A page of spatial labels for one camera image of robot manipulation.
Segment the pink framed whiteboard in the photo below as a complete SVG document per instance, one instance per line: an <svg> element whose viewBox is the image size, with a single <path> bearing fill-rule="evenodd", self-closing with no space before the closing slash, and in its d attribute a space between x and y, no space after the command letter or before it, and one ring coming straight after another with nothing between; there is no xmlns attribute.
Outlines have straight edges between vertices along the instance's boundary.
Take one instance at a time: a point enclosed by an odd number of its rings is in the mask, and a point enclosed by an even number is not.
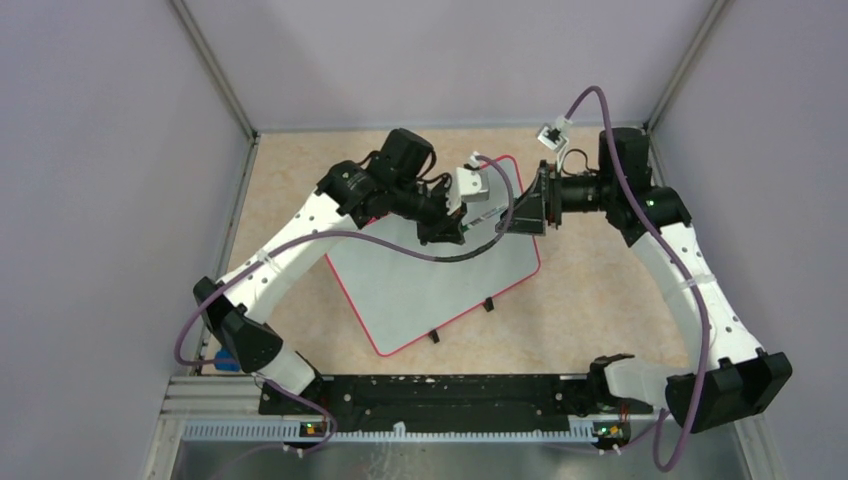
<svg viewBox="0 0 848 480"><path fill-rule="evenodd" d="M516 194L521 192L517 161L503 155L497 162L505 173L486 170L490 197L470 204L462 224L506 204L508 185ZM493 239L499 219L467 231L463 245L423 246L414 224L395 215L372 222L364 232L425 255L444 257L471 252ZM532 277L541 266L535 239L516 234L507 234L483 254L458 263L425 262L357 239L336 245L327 262L373 349L383 357Z"/></svg>

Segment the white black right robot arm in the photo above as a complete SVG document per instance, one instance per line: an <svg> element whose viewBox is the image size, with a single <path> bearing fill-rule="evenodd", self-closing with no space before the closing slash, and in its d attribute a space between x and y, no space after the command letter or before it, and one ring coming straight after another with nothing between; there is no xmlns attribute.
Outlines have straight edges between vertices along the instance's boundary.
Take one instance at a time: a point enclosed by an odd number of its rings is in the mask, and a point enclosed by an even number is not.
<svg viewBox="0 0 848 480"><path fill-rule="evenodd" d="M672 368L632 354L598 357L587 400L600 412L635 400L700 433L763 412L793 370L784 353L766 351L730 305L680 196L653 183L649 147L646 134L619 127L599 135L596 169L563 175L540 162L533 183L514 201L508 230L543 235L565 213L604 213L655 281L689 365Z"/></svg>

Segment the aluminium frame rail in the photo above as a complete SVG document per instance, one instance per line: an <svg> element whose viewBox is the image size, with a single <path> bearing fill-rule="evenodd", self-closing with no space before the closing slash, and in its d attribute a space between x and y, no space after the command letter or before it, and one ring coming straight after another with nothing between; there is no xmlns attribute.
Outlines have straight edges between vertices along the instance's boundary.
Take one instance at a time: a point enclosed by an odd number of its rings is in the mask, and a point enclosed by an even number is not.
<svg viewBox="0 0 848 480"><path fill-rule="evenodd" d="M248 142L245 157L237 167L236 175L231 181L231 188L223 210L223 230L215 250L212 270L208 273L210 278L218 279L229 271L228 265L261 139L262 134L256 132ZM193 360L204 359L210 338L211 334L208 329L198 319L187 334L187 343L184 345L183 354L191 354Z"/></svg>

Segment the green capped whiteboard marker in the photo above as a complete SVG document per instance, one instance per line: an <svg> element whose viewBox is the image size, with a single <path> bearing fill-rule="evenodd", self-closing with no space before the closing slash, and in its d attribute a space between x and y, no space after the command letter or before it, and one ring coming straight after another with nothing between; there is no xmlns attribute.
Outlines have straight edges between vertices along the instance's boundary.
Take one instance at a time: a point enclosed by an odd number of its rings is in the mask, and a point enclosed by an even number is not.
<svg viewBox="0 0 848 480"><path fill-rule="evenodd" d="M462 231L467 232L470 229L476 228L478 225L489 221L492 218L499 218L501 214L503 214L507 210L507 205L503 204L498 207L492 208L488 211L485 211L483 214L478 217L469 220L465 224L462 225Z"/></svg>

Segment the blue toy car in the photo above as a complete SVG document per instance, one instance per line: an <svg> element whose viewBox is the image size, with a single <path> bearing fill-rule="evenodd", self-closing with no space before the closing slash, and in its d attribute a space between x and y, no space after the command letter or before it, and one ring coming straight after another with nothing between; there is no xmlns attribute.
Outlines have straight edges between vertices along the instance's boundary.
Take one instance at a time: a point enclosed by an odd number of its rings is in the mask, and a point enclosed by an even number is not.
<svg viewBox="0 0 848 480"><path fill-rule="evenodd" d="M233 355L226 349L219 349L213 358L213 367L218 371L240 372L241 367Z"/></svg>

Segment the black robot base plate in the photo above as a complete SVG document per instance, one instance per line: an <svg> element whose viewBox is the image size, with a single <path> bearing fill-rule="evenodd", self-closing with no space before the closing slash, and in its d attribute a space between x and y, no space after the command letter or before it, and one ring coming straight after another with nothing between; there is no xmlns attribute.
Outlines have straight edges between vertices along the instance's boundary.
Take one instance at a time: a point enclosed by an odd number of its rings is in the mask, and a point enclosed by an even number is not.
<svg viewBox="0 0 848 480"><path fill-rule="evenodd" d="M601 397L582 375L336 375L307 388L300 401L270 386L258 412L294 417L327 410L341 433L559 433L591 415L650 414L636 400Z"/></svg>

